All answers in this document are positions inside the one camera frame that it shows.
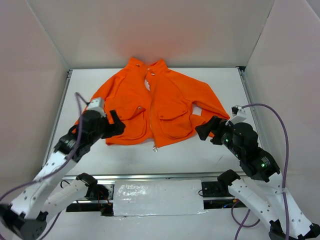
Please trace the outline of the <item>orange zip jacket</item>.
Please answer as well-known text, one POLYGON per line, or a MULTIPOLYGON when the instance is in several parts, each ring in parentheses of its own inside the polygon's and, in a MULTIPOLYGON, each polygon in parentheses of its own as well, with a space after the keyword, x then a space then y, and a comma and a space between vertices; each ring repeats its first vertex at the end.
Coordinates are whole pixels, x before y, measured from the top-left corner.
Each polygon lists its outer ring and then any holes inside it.
POLYGON ((146 64, 130 58, 92 98, 102 98, 104 110, 115 110, 125 124, 123 134, 106 139, 107 145, 152 139, 161 148, 191 138, 213 116, 230 117, 207 83, 169 69, 163 59, 146 64))

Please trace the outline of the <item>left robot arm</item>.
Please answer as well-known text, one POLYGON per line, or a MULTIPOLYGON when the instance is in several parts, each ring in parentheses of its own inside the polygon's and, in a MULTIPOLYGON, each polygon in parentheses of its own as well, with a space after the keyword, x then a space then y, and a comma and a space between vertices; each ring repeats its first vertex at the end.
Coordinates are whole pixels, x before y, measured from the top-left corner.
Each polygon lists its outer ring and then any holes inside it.
POLYGON ((11 203, 0 205, 2 224, 22 240, 36 240, 42 236, 47 223, 72 202, 106 199, 108 189, 87 173, 76 176, 69 185, 52 194, 63 177, 87 154, 100 139, 121 135, 125 124, 115 110, 109 112, 86 110, 54 146, 48 162, 30 183, 22 185, 22 193, 11 203))

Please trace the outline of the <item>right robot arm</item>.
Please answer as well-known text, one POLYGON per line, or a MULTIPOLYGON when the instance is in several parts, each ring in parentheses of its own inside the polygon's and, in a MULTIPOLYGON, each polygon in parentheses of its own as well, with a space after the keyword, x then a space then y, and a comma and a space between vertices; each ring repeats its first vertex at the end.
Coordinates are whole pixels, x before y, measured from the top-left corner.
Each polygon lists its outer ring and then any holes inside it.
POLYGON ((258 134, 245 122, 232 123, 213 116, 195 128, 201 140, 213 134, 214 145, 224 145, 238 160, 244 173, 262 190, 267 200, 254 193, 233 170, 217 179, 218 192, 245 204, 269 230, 272 240, 307 240, 320 235, 320 226, 302 213, 293 196, 282 187, 283 175, 270 153, 259 147, 258 134))

